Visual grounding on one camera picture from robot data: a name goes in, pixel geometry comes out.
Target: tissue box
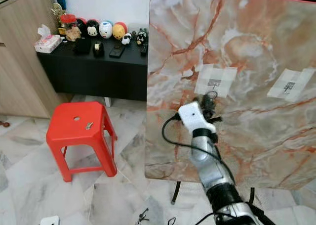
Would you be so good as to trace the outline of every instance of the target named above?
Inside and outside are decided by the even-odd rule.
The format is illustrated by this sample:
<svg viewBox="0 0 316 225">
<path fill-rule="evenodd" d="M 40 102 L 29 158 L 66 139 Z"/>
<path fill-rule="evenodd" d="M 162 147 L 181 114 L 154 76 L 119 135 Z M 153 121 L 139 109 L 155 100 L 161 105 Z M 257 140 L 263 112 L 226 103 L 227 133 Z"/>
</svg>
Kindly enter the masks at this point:
<svg viewBox="0 0 316 225">
<path fill-rule="evenodd" d="M 49 35 L 35 43 L 35 50 L 40 53 L 52 53 L 60 43 L 60 35 Z"/>
</svg>

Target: marble tabletop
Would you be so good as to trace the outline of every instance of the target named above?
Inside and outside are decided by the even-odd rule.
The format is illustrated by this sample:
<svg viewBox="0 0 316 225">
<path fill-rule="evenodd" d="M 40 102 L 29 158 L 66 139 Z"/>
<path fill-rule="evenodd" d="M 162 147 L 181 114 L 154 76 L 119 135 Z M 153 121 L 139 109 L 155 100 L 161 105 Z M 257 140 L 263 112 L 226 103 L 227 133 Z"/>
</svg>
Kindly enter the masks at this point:
<svg viewBox="0 0 316 225">
<path fill-rule="evenodd" d="M 145 176 L 199 181 L 165 142 L 178 108 L 217 90 L 218 147 L 238 185 L 298 189 L 316 175 L 316 4 L 151 0 Z M 181 122 L 167 136 L 190 143 Z"/>
</svg>

